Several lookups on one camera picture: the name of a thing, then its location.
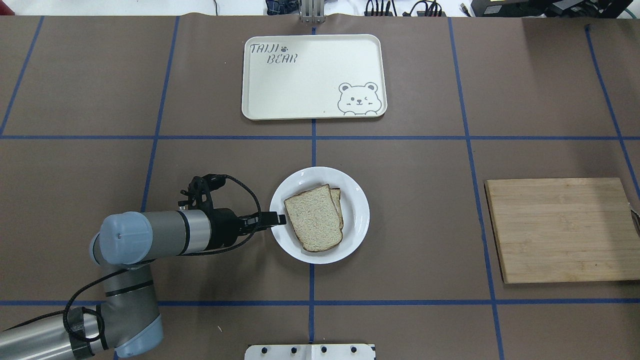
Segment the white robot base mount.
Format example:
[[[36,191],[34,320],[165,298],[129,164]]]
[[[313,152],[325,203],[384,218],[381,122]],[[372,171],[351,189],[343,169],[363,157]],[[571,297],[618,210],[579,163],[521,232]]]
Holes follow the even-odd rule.
[[[376,360],[374,344],[256,344],[247,347],[245,360]]]

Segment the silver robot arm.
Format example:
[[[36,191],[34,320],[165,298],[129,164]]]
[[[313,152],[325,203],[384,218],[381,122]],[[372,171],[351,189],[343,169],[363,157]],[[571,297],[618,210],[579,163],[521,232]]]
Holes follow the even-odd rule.
[[[124,212],[108,216],[90,255],[103,271],[105,301],[26,321],[1,333],[3,360],[87,360],[107,350],[121,359],[163,341],[150,264],[173,256],[221,253],[238,237],[286,224],[276,212],[236,216],[230,209]]]

